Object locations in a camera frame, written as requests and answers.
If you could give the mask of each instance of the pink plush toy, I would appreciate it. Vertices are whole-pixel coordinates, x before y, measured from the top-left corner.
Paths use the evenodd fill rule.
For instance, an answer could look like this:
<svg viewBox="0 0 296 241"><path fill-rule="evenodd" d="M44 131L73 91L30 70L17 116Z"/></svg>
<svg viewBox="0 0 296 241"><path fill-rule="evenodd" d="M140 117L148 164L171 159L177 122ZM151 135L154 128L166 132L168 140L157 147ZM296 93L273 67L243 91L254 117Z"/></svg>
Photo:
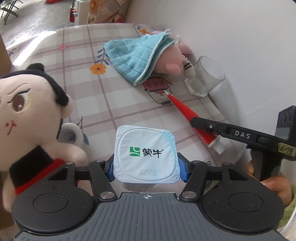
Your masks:
<svg viewBox="0 0 296 241"><path fill-rule="evenodd" d="M184 43L176 43L166 48L160 55L154 67L154 72L160 74L180 75L184 72L186 78L195 77L195 71L190 61L183 54L191 54L190 48Z"/></svg>

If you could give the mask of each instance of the floor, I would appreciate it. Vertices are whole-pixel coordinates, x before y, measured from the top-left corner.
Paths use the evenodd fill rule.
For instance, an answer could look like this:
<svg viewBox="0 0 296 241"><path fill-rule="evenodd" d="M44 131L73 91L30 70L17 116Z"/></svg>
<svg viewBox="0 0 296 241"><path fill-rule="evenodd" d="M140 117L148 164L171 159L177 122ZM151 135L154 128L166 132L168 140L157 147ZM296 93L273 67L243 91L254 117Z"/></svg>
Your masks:
<svg viewBox="0 0 296 241"><path fill-rule="evenodd" d="M1 241L10 241L13 240L13 238L19 233L19 228L16 224L14 226L11 226L9 228L0 230L0 240Z"/></svg>
<svg viewBox="0 0 296 241"><path fill-rule="evenodd" d="M23 38L41 33L63 28L69 22L70 5L73 0L62 0L53 4L46 3L45 0L22 0L17 2L19 9L13 10L19 15L9 15L4 25L0 18L0 33L4 44L8 45Z"/></svg>

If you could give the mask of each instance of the glass cup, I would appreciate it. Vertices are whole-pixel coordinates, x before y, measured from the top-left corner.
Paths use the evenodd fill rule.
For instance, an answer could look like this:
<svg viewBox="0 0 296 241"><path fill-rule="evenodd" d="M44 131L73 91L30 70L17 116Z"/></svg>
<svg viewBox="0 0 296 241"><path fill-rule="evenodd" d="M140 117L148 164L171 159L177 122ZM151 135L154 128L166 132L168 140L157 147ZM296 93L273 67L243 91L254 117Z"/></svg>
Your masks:
<svg viewBox="0 0 296 241"><path fill-rule="evenodd" d="M195 78L185 79L185 83L190 93L196 96L205 97L225 79L222 67L208 56L201 56L194 70Z"/></svg>

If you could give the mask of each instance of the mengniu logo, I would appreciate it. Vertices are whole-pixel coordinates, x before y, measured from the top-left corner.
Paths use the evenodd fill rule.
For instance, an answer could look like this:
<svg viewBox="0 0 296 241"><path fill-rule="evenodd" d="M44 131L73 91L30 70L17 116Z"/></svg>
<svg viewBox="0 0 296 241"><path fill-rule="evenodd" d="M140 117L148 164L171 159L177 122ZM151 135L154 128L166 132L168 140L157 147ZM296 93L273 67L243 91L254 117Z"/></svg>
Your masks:
<svg viewBox="0 0 296 241"><path fill-rule="evenodd" d="M130 156L140 156L141 155L141 149L140 147L130 147Z"/></svg>

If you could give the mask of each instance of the orange flower print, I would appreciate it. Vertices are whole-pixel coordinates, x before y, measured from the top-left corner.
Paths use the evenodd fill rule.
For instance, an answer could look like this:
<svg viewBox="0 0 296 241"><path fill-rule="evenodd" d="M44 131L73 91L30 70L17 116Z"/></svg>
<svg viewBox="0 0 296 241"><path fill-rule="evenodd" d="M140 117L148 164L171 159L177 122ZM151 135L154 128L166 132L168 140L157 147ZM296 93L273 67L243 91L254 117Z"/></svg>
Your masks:
<svg viewBox="0 0 296 241"><path fill-rule="evenodd" d="M140 29L139 32L141 32L143 35L145 34L150 34L150 32L148 32L146 29Z"/></svg>
<svg viewBox="0 0 296 241"><path fill-rule="evenodd" d="M59 50L64 50L64 49L66 49L66 48L67 48L66 45L61 45L61 46L59 46Z"/></svg>
<svg viewBox="0 0 296 241"><path fill-rule="evenodd" d="M93 74L104 74L106 72L106 65L97 63L90 67Z"/></svg>

